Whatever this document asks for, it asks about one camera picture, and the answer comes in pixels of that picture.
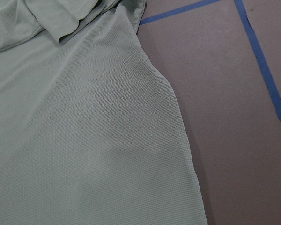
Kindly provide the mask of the olive green long-sleeve shirt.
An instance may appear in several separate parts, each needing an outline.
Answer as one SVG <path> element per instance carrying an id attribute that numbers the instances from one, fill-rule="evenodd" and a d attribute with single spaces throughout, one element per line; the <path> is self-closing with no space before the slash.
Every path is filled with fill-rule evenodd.
<path id="1" fill-rule="evenodd" d="M 0 0 L 0 225 L 205 225 L 143 0 Z"/>

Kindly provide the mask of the brown table mat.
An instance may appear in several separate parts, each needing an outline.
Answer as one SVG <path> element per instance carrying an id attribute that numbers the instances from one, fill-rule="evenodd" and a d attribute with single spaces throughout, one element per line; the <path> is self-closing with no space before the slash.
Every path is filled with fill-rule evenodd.
<path id="1" fill-rule="evenodd" d="M 149 0 L 142 48 L 177 96 L 210 225 L 281 225 L 281 0 Z"/>

